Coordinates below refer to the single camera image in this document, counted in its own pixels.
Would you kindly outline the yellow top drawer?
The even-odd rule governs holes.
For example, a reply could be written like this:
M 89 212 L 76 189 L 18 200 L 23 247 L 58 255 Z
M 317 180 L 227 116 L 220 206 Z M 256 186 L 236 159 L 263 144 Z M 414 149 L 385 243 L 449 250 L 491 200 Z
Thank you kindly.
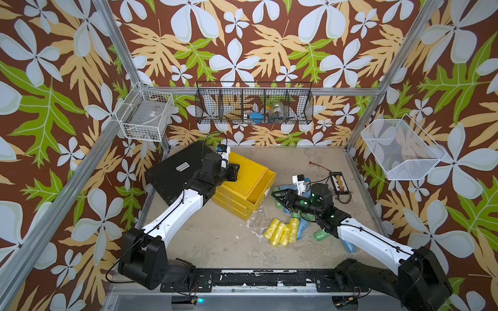
M 249 196 L 246 199 L 246 207 L 249 210 L 256 211 L 258 209 L 262 201 L 268 195 L 269 190 L 271 190 L 275 179 L 275 172 L 270 170 L 265 171 L 262 177 L 260 177 L 258 182 L 255 184 L 253 189 L 250 191 Z

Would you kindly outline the yellow plastic drawer cabinet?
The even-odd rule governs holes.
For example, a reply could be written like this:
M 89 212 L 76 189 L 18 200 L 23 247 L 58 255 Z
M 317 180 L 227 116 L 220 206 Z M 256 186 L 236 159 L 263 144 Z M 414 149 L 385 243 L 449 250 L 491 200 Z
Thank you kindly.
M 269 169 L 234 152 L 230 153 L 229 162 L 240 166 L 237 181 L 225 181 L 216 189 L 213 201 L 247 221 L 255 211 L 246 207 L 246 199 L 260 177 Z

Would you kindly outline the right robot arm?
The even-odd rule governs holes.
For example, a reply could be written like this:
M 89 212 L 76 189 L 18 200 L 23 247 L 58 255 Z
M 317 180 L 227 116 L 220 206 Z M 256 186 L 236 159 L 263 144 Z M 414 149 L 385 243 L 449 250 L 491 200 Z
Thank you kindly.
M 366 287 L 399 300 L 407 310 L 438 310 L 454 293 L 436 255 L 417 249 L 369 229 L 350 214 L 335 207 L 329 187 L 311 185 L 309 197 L 285 189 L 272 197 L 290 212 L 314 216 L 326 233 L 362 249 L 384 265 L 376 268 L 347 259 L 335 268 L 335 282 Z

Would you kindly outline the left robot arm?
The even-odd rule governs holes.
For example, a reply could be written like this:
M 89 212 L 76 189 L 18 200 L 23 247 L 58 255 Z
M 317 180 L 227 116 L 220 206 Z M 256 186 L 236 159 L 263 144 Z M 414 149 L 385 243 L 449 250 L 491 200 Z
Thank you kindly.
M 202 159 L 202 167 L 185 183 L 172 206 L 141 229 L 124 235 L 124 252 L 117 272 L 149 290 L 162 283 L 188 292 L 193 286 L 195 266 L 185 260 L 169 260 L 167 246 L 179 229 L 199 211 L 225 181 L 237 181 L 240 166 L 229 162 L 230 149 L 219 147 Z

